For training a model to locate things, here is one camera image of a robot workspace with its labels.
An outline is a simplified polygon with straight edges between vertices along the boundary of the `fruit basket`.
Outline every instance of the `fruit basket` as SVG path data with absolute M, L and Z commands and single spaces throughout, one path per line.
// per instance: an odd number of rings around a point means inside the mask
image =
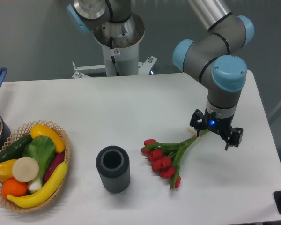
M 69 138 L 68 138 L 65 130 L 62 127 L 60 127 L 59 125 L 53 123 L 52 121 L 47 122 L 47 121 L 40 120 L 38 122 L 34 121 L 34 122 L 29 122 L 28 124 L 24 124 L 22 127 L 19 127 L 17 130 L 15 130 L 13 133 L 11 133 L 10 137 L 7 138 L 7 141 L 2 146 L 1 151 L 4 151 L 4 149 L 7 146 L 12 144 L 19 138 L 24 137 L 25 135 L 29 134 L 31 128 L 33 126 L 35 126 L 36 124 L 47 125 L 48 127 L 52 128 L 61 137 L 62 141 L 65 144 L 65 150 L 63 152 L 64 161 L 67 162 L 67 164 L 69 164 L 70 157 L 71 157 L 71 148 L 70 148 Z M 56 197 L 56 195 L 60 192 L 60 189 L 64 184 L 66 176 L 67 175 L 64 176 L 64 179 L 62 180 L 61 184 L 57 187 L 55 192 L 45 202 L 43 202 L 35 207 L 31 207 L 31 208 L 22 208 L 9 200 L 5 200 L 1 194 L 3 182 L 0 181 L 0 205 L 7 210 L 11 210 L 13 212 L 19 212 L 19 213 L 26 213 L 26 212 L 39 210 L 39 209 L 43 208 L 44 206 L 46 206 L 49 202 L 51 202 Z

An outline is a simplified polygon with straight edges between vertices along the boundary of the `gray wall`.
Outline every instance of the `gray wall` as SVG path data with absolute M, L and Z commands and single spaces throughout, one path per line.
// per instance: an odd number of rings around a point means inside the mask
M 183 39 L 207 35 L 186 0 L 134 0 L 133 11 L 144 21 L 140 60 L 158 58 L 156 73 L 175 73 L 172 52 Z M 0 67 L 6 81 L 70 78 L 77 66 L 104 63 L 92 35 L 80 34 L 66 14 L 69 0 L 0 1 Z M 255 25 L 255 37 L 236 55 L 254 73 L 267 113 L 281 99 L 281 0 L 227 0 L 236 15 Z M 271 124 L 281 159 L 281 115 Z

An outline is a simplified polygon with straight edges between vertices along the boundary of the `banana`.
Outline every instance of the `banana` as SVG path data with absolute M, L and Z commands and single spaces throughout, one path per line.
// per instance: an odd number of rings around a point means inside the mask
M 50 196 L 61 184 L 67 173 L 67 168 L 67 162 L 62 162 L 56 167 L 48 181 L 37 192 L 22 197 L 14 197 L 12 195 L 8 195 L 8 200 L 14 202 L 16 205 L 22 208 L 31 208 L 42 204 L 48 198 L 50 198 Z

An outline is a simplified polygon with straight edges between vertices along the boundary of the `white table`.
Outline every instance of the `white table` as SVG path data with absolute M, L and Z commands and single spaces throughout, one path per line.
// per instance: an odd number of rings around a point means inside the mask
M 0 224 L 194 224 L 281 220 L 273 192 L 281 190 L 281 164 L 251 72 L 234 127 L 244 129 L 239 148 L 209 133 L 185 153 L 178 191 L 151 171 L 143 141 L 179 142 L 192 113 L 205 109 L 207 90 L 186 74 L 6 82 L 0 114 L 14 130 L 52 120 L 72 146 L 66 185 L 44 210 L 16 214 L 0 207 Z M 109 145 L 130 157 L 131 183 L 107 192 L 95 159 Z

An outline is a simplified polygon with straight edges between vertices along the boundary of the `cucumber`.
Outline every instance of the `cucumber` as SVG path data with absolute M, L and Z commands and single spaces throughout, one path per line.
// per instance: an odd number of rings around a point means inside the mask
M 28 134 L 10 144 L 6 149 L 0 152 L 0 163 L 22 157 L 25 146 L 30 142 L 32 142 L 32 138 L 30 134 Z

